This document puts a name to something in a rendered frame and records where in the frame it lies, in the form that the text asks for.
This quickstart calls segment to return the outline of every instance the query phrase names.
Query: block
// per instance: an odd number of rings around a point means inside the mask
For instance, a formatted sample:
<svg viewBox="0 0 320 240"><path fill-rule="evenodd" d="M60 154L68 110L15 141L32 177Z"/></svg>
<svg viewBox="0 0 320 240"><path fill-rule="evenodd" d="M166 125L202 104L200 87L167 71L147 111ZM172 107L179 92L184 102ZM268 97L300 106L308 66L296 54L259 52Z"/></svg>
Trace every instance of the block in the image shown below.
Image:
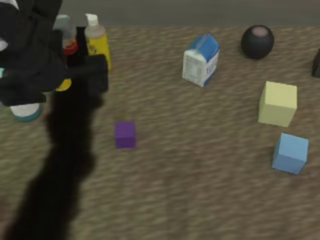
<svg viewBox="0 0 320 240"><path fill-rule="evenodd" d="M291 174L300 173L307 162L309 140L282 133L274 148L272 168Z"/></svg>
<svg viewBox="0 0 320 240"><path fill-rule="evenodd" d="M184 51L182 78L204 87L215 74L220 46L209 33L198 36Z"/></svg>
<svg viewBox="0 0 320 240"><path fill-rule="evenodd" d="M315 78L320 78L320 49L313 59L311 75Z"/></svg>
<svg viewBox="0 0 320 240"><path fill-rule="evenodd" d="M114 124L114 140L117 149L136 146L136 129L133 121L119 121Z"/></svg>
<svg viewBox="0 0 320 240"><path fill-rule="evenodd" d="M259 102L258 122L288 127L297 108L297 86L267 81Z"/></svg>

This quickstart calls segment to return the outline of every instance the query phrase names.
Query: black ball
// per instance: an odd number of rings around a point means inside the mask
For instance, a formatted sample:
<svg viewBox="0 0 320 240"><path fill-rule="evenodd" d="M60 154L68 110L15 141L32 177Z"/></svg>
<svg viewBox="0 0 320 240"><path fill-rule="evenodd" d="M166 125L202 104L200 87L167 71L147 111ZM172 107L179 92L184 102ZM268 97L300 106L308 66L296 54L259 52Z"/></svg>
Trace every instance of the black ball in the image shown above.
<svg viewBox="0 0 320 240"><path fill-rule="evenodd" d="M272 31L264 25L249 27L241 39L242 52L251 59L263 59L272 50L275 37Z"/></svg>

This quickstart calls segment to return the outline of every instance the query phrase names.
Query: blue and white carton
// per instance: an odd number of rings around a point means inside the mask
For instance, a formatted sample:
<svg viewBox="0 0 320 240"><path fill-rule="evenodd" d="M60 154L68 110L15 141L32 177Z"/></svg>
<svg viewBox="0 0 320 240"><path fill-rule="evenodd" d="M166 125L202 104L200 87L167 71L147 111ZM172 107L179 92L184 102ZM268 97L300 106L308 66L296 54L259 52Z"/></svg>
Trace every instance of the blue and white carton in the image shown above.
<svg viewBox="0 0 320 240"><path fill-rule="evenodd" d="M215 74L220 46L209 33L198 36L184 51L182 78L204 87Z"/></svg>

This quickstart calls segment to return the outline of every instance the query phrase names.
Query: yellow label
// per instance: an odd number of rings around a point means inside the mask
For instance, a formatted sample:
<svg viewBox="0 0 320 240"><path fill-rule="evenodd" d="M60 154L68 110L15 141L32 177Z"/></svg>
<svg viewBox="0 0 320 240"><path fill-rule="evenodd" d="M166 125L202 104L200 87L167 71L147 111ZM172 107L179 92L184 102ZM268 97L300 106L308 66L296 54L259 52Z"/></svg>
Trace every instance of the yellow label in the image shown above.
<svg viewBox="0 0 320 240"><path fill-rule="evenodd" d="M72 84L71 79L67 78L67 79L63 80L62 84L58 88L56 88L55 90L57 92L66 91L71 87L71 84Z"/></svg>
<svg viewBox="0 0 320 240"><path fill-rule="evenodd" d="M99 38L87 38L87 48L89 55L105 55L108 63L108 70L111 70L111 57L109 52L109 45L107 35L103 35Z"/></svg>

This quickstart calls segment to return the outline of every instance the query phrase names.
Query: purple cube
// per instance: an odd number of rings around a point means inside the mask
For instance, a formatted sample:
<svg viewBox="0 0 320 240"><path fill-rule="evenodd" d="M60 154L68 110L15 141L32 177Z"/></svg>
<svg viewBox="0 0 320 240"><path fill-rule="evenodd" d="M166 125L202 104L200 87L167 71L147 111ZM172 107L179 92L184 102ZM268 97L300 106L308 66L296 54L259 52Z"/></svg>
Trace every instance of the purple cube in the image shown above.
<svg viewBox="0 0 320 240"><path fill-rule="evenodd" d="M114 125L114 140L117 149L136 146L136 130L133 121L118 121Z"/></svg>

